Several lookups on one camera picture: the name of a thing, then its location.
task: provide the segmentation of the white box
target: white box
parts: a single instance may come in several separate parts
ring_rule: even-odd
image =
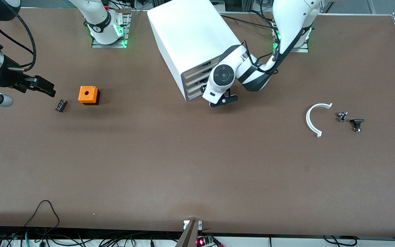
[[[209,0],[172,0],[147,12],[155,40],[186,101],[202,95],[218,57],[240,41]]]

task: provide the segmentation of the white c-shaped part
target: white c-shaped part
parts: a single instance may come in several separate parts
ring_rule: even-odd
[[[323,107],[323,108],[326,108],[326,109],[330,109],[330,108],[332,107],[332,103],[330,103],[330,105],[325,104],[325,103],[319,103],[319,104],[313,105],[313,106],[307,111],[307,114],[306,114],[306,122],[307,122],[307,125],[309,126],[309,128],[310,128],[313,132],[316,133],[316,137],[321,137],[321,135],[323,134],[323,132],[320,131],[319,129],[315,128],[315,126],[313,125],[312,121],[310,120],[310,112],[311,112],[312,109],[315,108],[315,107]]]

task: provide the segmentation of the black bolt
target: black bolt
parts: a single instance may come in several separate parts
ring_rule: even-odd
[[[361,132],[361,123],[365,122],[365,120],[361,118],[353,118],[350,120],[350,122],[353,123],[354,125],[353,130],[355,132]]]
[[[345,117],[347,116],[347,114],[348,114],[347,111],[345,111],[345,112],[343,112],[343,113],[338,113],[338,114],[337,114],[337,117],[339,118],[339,119],[338,119],[339,122],[344,122],[344,119],[345,119]]]

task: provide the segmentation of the brown tabletop surface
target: brown tabletop surface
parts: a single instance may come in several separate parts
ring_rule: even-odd
[[[127,49],[94,49],[77,9],[22,9],[37,45],[29,75],[56,97],[13,89],[0,107],[0,225],[24,225],[50,200],[61,227],[395,236],[395,25],[390,16],[319,16],[310,52],[291,53],[260,92],[236,82],[236,103],[185,102],[147,13]],[[253,14],[234,15],[263,23]],[[226,20],[255,56],[267,29]],[[0,22],[23,44],[19,21]],[[29,53],[0,35],[18,62]],[[85,106],[82,85],[97,86]],[[55,111],[69,100],[64,113]],[[312,111],[317,138],[306,124]],[[362,132],[335,114],[364,118]],[[52,226],[43,206],[31,225]]]

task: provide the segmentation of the orange cube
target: orange cube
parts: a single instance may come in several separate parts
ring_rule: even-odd
[[[100,101],[100,91],[95,86],[81,86],[79,101],[83,105],[98,105]]]

